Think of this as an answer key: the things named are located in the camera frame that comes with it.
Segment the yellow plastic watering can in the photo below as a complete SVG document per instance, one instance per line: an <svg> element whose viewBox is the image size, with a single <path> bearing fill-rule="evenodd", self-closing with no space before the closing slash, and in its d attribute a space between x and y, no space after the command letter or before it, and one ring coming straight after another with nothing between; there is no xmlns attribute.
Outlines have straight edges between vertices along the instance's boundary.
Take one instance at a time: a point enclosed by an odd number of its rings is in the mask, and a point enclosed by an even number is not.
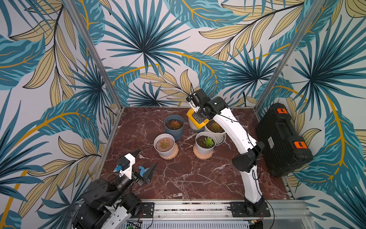
<svg viewBox="0 0 366 229"><path fill-rule="evenodd" d="M201 118L192 108L188 110L186 115L197 128L203 128L209 122L207 118Z"/></svg>

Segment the large white pot yellow succulent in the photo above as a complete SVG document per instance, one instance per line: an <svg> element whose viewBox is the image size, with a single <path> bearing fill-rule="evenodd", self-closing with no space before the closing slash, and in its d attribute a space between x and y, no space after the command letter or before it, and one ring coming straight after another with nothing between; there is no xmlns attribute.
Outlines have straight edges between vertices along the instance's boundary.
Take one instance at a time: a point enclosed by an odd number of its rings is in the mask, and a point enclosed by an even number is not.
<svg viewBox="0 0 366 229"><path fill-rule="evenodd" d="M226 141L226 132L224 129L214 120L210 120L205 125L206 132L212 133L216 138L216 145L221 145Z"/></svg>

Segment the small white pot green succulent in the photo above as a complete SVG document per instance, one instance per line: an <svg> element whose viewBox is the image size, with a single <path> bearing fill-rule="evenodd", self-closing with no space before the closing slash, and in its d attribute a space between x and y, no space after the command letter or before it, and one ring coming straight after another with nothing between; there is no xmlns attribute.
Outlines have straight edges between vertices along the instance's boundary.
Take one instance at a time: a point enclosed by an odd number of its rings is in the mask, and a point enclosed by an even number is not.
<svg viewBox="0 0 366 229"><path fill-rule="evenodd" d="M209 159L214 152L216 145L216 138L209 132L200 132L195 137L195 145L193 146L193 153L202 160Z"/></svg>

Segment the white pot pink succulent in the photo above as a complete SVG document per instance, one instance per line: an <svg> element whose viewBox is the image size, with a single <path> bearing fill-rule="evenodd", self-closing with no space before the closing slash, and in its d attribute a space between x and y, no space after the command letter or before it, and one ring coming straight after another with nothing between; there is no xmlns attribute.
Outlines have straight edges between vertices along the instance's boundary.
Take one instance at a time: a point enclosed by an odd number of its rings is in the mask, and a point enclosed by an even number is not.
<svg viewBox="0 0 366 229"><path fill-rule="evenodd" d="M178 155L178 145L170 134L160 134L155 138L153 145L159 156L165 160L173 159Z"/></svg>

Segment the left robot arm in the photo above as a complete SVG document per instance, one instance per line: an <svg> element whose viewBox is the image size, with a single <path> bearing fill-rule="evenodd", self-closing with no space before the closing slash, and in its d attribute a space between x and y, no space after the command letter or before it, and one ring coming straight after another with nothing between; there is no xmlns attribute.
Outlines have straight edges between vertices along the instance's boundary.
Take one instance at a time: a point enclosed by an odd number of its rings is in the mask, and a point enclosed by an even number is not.
<svg viewBox="0 0 366 229"><path fill-rule="evenodd" d="M143 203L129 191L134 183L150 184L157 168L154 164L143 174L134 171L140 152L137 149L118 159L112 181L100 178L87 187L82 194L83 204L72 220L73 229L120 229L131 218L153 219L154 203Z"/></svg>

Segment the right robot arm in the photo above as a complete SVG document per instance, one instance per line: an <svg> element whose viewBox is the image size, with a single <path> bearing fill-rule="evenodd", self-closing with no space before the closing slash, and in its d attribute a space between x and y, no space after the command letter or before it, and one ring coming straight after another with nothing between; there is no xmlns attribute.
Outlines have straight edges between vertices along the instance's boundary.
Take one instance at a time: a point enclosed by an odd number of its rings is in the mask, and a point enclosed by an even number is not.
<svg viewBox="0 0 366 229"><path fill-rule="evenodd" d="M215 121L235 144L239 154L232 159L234 167L240 171L245 189L245 205L231 207L233 212L250 217L264 216L261 211L266 200L259 186L257 173L257 157L262 153L265 144L257 142L235 118L227 103L221 97L210 99L202 90L194 92L186 98L193 109L188 117L199 128L205 120Z"/></svg>

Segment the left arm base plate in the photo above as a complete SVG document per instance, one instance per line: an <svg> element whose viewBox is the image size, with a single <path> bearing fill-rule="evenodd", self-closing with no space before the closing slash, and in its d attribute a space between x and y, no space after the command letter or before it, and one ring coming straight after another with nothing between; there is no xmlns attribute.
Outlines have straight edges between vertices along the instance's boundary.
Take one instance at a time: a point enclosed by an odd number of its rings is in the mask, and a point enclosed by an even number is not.
<svg viewBox="0 0 366 229"><path fill-rule="evenodd" d="M133 216L135 219L152 219L154 217L154 202L142 202L139 211Z"/></svg>

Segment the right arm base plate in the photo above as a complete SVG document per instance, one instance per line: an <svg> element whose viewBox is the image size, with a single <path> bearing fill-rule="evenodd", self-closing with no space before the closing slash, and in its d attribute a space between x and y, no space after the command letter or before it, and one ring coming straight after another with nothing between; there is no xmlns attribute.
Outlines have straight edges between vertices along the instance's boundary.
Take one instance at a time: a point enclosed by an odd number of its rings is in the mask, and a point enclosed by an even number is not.
<svg viewBox="0 0 366 229"><path fill-rule="evenodd" d="M234 218L266 218L271 216L270 209L266 202L253 204L251 202L230 202L227 209Z"/></svg>

